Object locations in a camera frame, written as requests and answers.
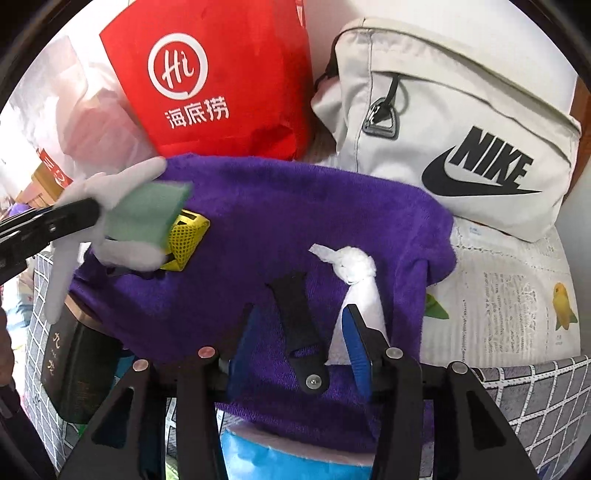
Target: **red bag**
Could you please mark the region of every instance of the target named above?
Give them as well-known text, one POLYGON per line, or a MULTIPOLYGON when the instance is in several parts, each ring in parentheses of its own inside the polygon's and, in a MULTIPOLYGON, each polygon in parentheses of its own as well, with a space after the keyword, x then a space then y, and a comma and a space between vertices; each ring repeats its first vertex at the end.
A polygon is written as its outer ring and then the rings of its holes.
POLYGON ((292 160, 306 152, 312 125, 302 8, 301 0, 140 0, 100 37, 161 155, 292 160))

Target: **yellow mesh bag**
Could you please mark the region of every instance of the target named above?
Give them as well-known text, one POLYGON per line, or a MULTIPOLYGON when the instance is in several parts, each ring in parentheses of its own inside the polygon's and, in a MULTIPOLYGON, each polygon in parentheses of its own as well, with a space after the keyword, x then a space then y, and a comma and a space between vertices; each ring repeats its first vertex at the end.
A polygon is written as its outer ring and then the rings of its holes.
POLYGON ((182 210, 168 234, 166 263, 162 270, 180 272, 209 228, 209 220, 198 213, 182 210))

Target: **white nike bag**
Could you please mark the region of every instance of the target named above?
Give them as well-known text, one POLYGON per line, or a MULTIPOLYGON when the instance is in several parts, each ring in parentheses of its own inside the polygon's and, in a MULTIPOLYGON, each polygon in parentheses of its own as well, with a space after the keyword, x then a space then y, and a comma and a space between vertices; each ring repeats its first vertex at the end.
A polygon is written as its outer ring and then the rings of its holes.
POLYGON ((325 165, 431 193, 454 215, 530 242, 554 224, 580 125, 533 78, 393 20, 341 31, 312 101, 337 142, 325 165))

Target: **checkered fabric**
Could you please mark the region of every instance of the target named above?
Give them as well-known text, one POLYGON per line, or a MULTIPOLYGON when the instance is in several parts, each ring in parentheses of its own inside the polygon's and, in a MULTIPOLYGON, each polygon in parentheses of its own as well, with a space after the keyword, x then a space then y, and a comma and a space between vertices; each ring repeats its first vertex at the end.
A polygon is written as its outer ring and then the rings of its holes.
MULTIPOLYGON (((43 314, 52 266, 51 255, 37 255, 33 318, 27 341, 25 408, 55 466, 60 469, 78 440, 79 426, 64 422, 41 385, 43 355, 49 327, 43 314)), ((586 356, 547 364, 473 369, 509 420, 543 480, 561 476, 568 465, 582 418, 591 406, 591 360, 586 356)), ((220 432, 239 421, 218 412, 220 432)), ((176 399, 168 401, 165 444, 169 467, 176 465, 176 399)), ((433 444, 423 449, 421 478, 433 471, 433 444)))

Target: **silver screw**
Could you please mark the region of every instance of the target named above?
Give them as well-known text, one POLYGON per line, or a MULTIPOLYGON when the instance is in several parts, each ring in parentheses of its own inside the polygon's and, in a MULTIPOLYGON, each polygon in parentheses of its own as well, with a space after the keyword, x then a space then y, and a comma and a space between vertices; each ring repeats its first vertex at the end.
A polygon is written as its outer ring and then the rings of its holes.
POLYGON ((143 372, 150 366, 150 362, 147 360, 136 360, 134 362, 134 370, 136 372, 143 372))
POLYGON ((200 358, 211 358, 216 354, 216 349, 212 346, 202 346, 197 354, 200 358))
POLYGON ((306 378, 306 386, 311 390, 318 390, 322 386, 322 379, 315 374, 306 378))
POLYGON ((400 348, 393 346, 386 350, 386 356, 388 358, 392 358, 393 360, 400 360, 404 356, 404 353, 400 348))
POLYGON ((453 362, 452 370, 459 375, 465 375, 468 373, 468 366, 462 362, 453 362))

